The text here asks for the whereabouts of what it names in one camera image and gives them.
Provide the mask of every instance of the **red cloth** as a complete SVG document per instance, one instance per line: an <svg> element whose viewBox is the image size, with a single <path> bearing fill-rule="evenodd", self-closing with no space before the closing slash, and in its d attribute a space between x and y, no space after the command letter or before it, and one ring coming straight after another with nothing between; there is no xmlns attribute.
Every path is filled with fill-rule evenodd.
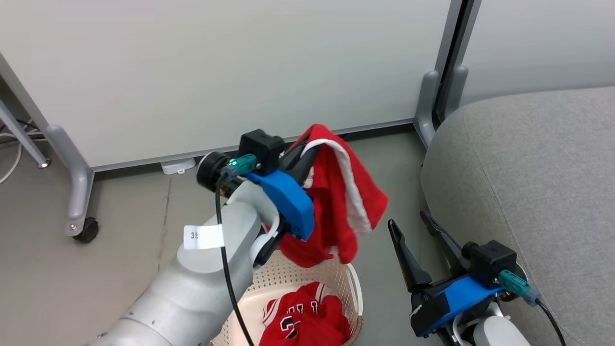
<svg viewBox="0 0 615 346"><path fill-rule="evenodd" d="M259 346L341 346L350 339L342 303L322 283L301 286L264 308Z"/></svg>
<svg viewBox="0 0 615 346"><path fill-rule="evenodd" d="M306 137L309 141L304 151L320 144L313 175L304 185L314 201L314 231L307 241L285 236L280 250L304 268L335 254L341 263L348 264L357 254L355 234L375 228L389 199L348 144L324 125L312 125L296 143Z"/></svg>

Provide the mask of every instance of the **white plastic object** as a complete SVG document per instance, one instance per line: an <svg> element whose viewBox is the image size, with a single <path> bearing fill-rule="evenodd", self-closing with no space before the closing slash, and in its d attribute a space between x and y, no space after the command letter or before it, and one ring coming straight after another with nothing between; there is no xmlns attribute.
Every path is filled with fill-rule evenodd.
<svg viewBox="0 0 615 346"><path fill-rule="evenodd" d="M255 345L260 343L265 329L263 307L272 299L295 292L301 286L319 281L326 284L344 305L344 315L350 323L351 333L360 328L363 316L363 295L357 273L351 264L341 264L338 258L327 260L312 268L302 268L275 251L263 270L254 276L238 305L244 322ZM244 333L235 313L226 320L222 331L212 340L213 346L245 346Z"/></svg>
<svg viewBox="0 0 615 346"><path fill-rule="evenodd" d="M472 344L470 344L468 341L465 341L461 338L461 333L459 332L459 321L461 320L461 317L463 316L462 313L458 314L457 316L455 316L455 319L453 320L453 335L455 336L455 339L457 339L457 343L459 343L460 346L472 346Z"/></svg>
<svg viewBox="0 0 615 346"><path fill-rule="evenodd" d="M501 316L490 316L478 322L474 341L477 346L530 346L519 329Z"/></svg>
<svg viewBox="0 0 615 346"><path fill-rule="evenodd" d="M181 175L181 174L184 174L188 169L194 167L196 165L196 162L194 158L188 158L188 159L164 161L164 162L161 162L160 165L162 166L162 171L166 175L171 175L175 173Z"/></svg>
<svg viewBox="0 0 615 346"><path fill-rule="evenodd" d="M237 190L231 195L228 203L231 204L233 202L245 202L253 206L258 216L261 218L261 221L265 226L269 226L269 232L258 236L250 247L249 256L252 263L254 263L263 246L265 246L272 237L277 235L277 229L280 226L280 213L277 211L275 204L273 204L271 199L269 199L267 194L263 191L263 188L249 180L239 185ZM260 272L261 269L262 266L256 266L254 268L254 275Z"/></svg>

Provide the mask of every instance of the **jersey number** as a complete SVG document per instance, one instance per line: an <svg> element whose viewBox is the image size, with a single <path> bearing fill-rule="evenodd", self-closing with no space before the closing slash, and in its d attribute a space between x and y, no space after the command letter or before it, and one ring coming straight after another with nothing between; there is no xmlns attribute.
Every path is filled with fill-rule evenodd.
<svg viewBox="0 0 615 346"><path fill-rule="evenodd" d="M295 328L295 326L299 325L300 323L301 321L293 322L292 316L286 316L285 318L282 318L282 321L280 321L280 329L282 331L289 331L286 335L286 339L294 339L297 337L297 329Z"/></svg>

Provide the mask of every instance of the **gray fabric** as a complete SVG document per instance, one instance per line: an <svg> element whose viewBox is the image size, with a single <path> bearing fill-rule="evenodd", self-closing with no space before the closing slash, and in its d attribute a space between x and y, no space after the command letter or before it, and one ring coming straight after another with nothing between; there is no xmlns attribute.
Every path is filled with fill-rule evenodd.
<svg viewBox="0 0 615 346"><path fill-rule="evenodd" d="M440 126L421 183L459 243L515 249L568 345L615 345L615 87L474 103ZM504 312L559 345L539 308Z"/></svg>

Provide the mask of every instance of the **white plastic basket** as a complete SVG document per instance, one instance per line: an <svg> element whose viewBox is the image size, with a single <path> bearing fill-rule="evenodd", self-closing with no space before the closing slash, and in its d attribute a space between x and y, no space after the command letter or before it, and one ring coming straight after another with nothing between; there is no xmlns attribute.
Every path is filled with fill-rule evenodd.
<svg viewBox="0 0 615 346"><path fill-rule="evenodd" d="M239 310L250 333L258 345L264 331L263 307L271 300L295 292L299 287L320 281L336 292L344 305L344 315L350 323L352 336L344 344L350 346L357 340L363 325L363 296L357 273L351 264L341 264L339 259L327 260L312 268L301 268L275 251L263 270L256 274L252 285L238 302ZM226 320L222 332L212 340L214 346L247 345L235 313Z"/></svg>

